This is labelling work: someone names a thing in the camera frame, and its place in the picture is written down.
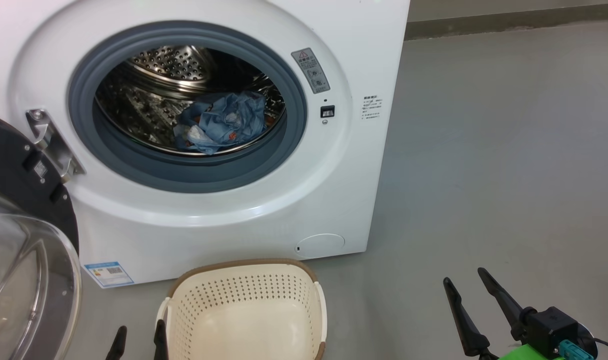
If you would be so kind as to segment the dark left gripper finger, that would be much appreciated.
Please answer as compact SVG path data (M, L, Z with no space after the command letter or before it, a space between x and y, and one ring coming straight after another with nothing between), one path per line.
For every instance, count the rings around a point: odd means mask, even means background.
M126 348L128 328L119 326L105 360L121 360Z
M169 347L164 320L158 320L156 323L153 343L155 345L153 360L169 360Z

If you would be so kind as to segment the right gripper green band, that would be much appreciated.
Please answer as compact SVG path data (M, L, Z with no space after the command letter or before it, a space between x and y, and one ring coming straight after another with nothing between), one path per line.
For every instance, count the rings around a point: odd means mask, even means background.
M522 308L486 268L478 268L477 273L487 292L495 298L503 316L508 321L512 338L515 341L528 342L528 317L537 313L537 310L531 306ZM450 278L445 277L443 279L443 287L464 355L467 357L491 358L489 340L482 333L479 333L462 305L462 297ZM515 347L505 355L500 356L498 360L561 360L561 358L547 358L532 346L525 344Z

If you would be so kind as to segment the black-rimmed glass washer door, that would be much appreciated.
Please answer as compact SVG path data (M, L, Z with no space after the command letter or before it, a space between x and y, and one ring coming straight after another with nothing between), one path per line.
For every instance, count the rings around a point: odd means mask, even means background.
M0 119L0 360L64 360L81 301L70 194L46 154Z

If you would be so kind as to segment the small white cloth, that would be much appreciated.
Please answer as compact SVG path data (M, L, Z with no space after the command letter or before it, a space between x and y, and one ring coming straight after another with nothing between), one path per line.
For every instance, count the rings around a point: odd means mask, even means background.
M215 146L214 141L198 125L185 126L182 136L187 148L197 150Z

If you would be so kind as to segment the blue garment with orange print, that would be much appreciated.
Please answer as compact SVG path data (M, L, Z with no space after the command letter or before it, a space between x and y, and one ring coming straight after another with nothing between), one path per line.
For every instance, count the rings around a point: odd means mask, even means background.
M251 91L199 96L177 117L174 144L180 151L211 156L223 148L247 144L266 129L265 96ZM199 126L215 143L210 148L188 148L183 138L186 126Z

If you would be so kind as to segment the cream perforated laundry basket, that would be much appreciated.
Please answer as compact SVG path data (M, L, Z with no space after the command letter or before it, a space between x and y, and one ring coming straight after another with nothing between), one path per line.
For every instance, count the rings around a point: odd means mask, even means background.
M234 260L192 269L158 308L168 360L323 360L328 314L303 262Z

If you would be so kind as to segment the grey rubber door gasket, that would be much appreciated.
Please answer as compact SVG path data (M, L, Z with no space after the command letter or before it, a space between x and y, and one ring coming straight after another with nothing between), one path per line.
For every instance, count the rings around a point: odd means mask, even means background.
M104 77L141 51L175 45L222 51L265 73L286 104L286 113L274 130L237 152L190 157L150 149L112 125L95 103ZM179 194L231 191L274 173L301 144L308 112L302 82L276 50L238 30L194 21L144 23L103 39L76 66L67 106L77 136L103 166L141 186Z

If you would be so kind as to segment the white front-load washing machine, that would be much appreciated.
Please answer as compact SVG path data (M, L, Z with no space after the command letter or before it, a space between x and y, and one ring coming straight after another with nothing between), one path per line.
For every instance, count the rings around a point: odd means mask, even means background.
M118 262L134 285L261 258L308 260L302 239L337 234L340 255L370 235L410 0L0 0L0 119L32 143L26 112L44 109L86 170L63 182L78 260ZM266 43L302 83L307 125L281 167L247 186L172 193L100 163L71 123L67 94L96 44L139 25L194 21ZM311 48L330 90L313 94L291 53ZM320 107L335 106L321 118Z

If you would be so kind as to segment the metal door hinge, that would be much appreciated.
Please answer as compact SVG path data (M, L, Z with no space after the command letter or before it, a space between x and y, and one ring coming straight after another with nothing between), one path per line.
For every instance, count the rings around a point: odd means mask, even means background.
M62 182L87 173L45 109L29 109L25 116L35 137L34 145L54 165Z

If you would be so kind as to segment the blue energy label sticker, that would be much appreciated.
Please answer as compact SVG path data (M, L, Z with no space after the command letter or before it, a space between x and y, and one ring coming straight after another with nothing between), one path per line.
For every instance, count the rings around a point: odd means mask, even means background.
M102 289L135 284L134 280L132 280L119 262L116 261L85 264L83 267Z

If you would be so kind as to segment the round white filter cover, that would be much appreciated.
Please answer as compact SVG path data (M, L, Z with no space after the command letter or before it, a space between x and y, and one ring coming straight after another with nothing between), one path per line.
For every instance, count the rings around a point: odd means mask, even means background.
M299 241L295 254L304 259L318 259L342 254L345 239L338 234L316 234Z

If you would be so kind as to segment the perforated steel washer drum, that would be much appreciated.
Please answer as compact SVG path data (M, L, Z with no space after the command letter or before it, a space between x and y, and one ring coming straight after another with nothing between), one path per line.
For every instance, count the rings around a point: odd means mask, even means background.
M266 128L260 136L213 155L176 148L177 117L197 98L245 91L266 98ZM256 66L236 55L196 45L163 45L122 61L103 78L94 102L132 141L161 153L194 158L249 148L267 137L287 111L277 85Z

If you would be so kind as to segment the grey warning label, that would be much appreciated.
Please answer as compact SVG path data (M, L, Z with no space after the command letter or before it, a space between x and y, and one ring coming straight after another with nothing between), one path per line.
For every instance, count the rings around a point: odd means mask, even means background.
M291 52L291 57L301 69L313 94L330 91L327 76L311 48Z

